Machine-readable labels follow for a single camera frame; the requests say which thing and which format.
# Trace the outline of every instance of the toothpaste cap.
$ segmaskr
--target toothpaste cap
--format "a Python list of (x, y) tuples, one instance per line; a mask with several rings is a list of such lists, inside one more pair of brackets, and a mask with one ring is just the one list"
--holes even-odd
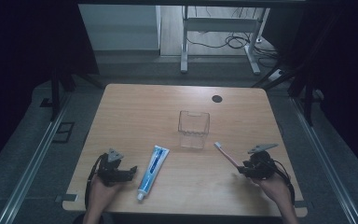
[(143, 199), (144, 199), (143, 193), (139, 193), (139, 194), (138, 194), (138, 197), (136, 197), (136, 198), (138, 199), (138, 201), (143, 200)]

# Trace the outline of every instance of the wooden table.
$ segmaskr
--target wooden table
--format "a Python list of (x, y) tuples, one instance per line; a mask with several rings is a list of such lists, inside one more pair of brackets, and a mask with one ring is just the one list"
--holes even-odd
[[(223, 101), (215, 103), (214, 95)], [(210, 132), (204, 149), (180, 147), (177, 128), (181, 110), (210, 113)], [(85, 210), (90, 169), (112, 147), (124, 155), (119, 169), (129, 170), (137, 165), (138, 172), (107, 208), (109, 212), (279, 217), (275, 203), (240, 175), (213, 146), (217, 141), (237, 162), (249, 160), (247, 151), (258, 144), (279, 144), (268, 153), (284, 165), (292, 177), (296, 200), (303, 200), (263, 90), (111, 84), (103, 94), (67, 190), (67, 194), (78, 197), (74, 202), (63, 202), (63, 208)], [(137, 189), (154, 145), (166, 147), (170, 153), (149, 195), (138, 203)], [(296, 212), (304, 217), (307, 208), (297, 208)]]

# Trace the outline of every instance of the hand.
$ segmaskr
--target hand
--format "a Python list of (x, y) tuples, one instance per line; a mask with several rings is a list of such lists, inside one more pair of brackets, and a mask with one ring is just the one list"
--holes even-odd
[(115, 183), (114, 186), (107, 187), (100, 177), (94, 175), (91, 180), (89, 208), (83, 218), (83, 224), (98, 224), (103, 210), (113, 201), (122, 186), (122, 183)]
[(298, 223), (296, 210), (292, 205), (290, 190), (287, 188), (280, 175), (274, 174), (272, 177), (265, 180), (255, 178), (251, 179), (273, 202), (277, 204), (284, 224)]

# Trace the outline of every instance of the white wall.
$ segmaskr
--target white wall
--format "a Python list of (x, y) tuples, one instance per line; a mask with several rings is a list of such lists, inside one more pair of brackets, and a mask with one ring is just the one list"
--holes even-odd
[(78, 6), (94, 50), (159, 49), (160, 6)]

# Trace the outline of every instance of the blue and white toothpaste tube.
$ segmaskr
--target blue and white toothpaste tube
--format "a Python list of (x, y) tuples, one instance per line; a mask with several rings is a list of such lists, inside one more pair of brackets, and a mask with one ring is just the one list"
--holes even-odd
[(150, 189), (152, 188), (153, 182), (155, 181), (159, 168), (161, 168), (162, 163), (165, 161), (169, 149), (164, 147), (155, 146), (153, 149), (152, 157), (150, 158), (149, 166), (145, 171), (144, 178), (142, 179), (141, 186), (138, 188), (138, 201), (141, 202), (144, 199)]

